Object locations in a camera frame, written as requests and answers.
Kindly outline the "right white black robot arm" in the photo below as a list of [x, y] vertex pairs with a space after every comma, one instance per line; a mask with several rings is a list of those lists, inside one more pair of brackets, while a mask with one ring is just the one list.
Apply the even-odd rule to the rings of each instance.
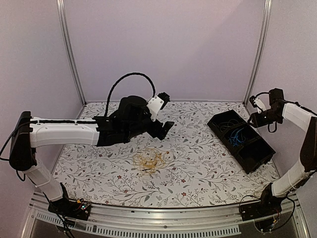
[[249, 101], [257, 112], [250, 115], [248, 124], [254, 128], [282, 124], [287, 120], [306, 133], [298, 161], [281, 178], [262, 192], [262, 201], [256, 206], [260, 216], [275, 209], [272, 198], [284, 198], [295, 191], [317, 171], [317, 114], [297, 102], [284, 99], [282, 89], [274, 88], [251, 96]]

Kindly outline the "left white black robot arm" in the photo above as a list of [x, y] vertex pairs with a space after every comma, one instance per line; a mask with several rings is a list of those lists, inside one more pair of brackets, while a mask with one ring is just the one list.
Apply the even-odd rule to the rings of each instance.
[[74, 210], [73, 203], [68, 200], [63, 186], [36, 159], [36, 149], [62, 144], [112, 146], [128, 143], [131, 138], [143, 133], [163, 140], [174, 123], [162, 123], [157, 116], [169, 101], [166, 93], [153, 96], [148, 101], [139, 96], [128, 96], [121, 99], [118, 109], [110, 116], [84, 120], [42, 119], [25, 111], [6, 141], [10, 144], [6, 161], [14, 170], [23, 172], [49, 201], [54, 202], [61, 214], [70, 215]]

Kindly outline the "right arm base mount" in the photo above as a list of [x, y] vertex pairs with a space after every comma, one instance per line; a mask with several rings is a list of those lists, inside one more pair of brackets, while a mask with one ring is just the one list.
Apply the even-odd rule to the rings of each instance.
[[255, 228], [261, 233], [272, 232], [275, 225], [277, 224], [280, 213], [282, 211], [281, 203], [282, 199], [273, 198], [270, 201], [262, 202], [259, 198], [259, 201], [253, 203], [242, 204], [244, 198], [252, 197], [256, 198], [253, 195], [246, 195], [242, 197], [239, 203], [239, 213], [241, 215], [242, 221], [250, 221], [267, 216], [277, 215], [276, 218], [271, 217], [268, 219], [260, 220], [254, 223]]

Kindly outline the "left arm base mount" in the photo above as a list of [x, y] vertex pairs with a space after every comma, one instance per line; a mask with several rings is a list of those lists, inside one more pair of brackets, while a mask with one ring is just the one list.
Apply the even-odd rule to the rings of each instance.
[[91, 202], [83, 198], [72, 201], [68, 197], [65, 186], [60, 183], [62, 198], [57, 201], [50, 201], [48, 211], [57, 215], [87, 221], [91, 212]]

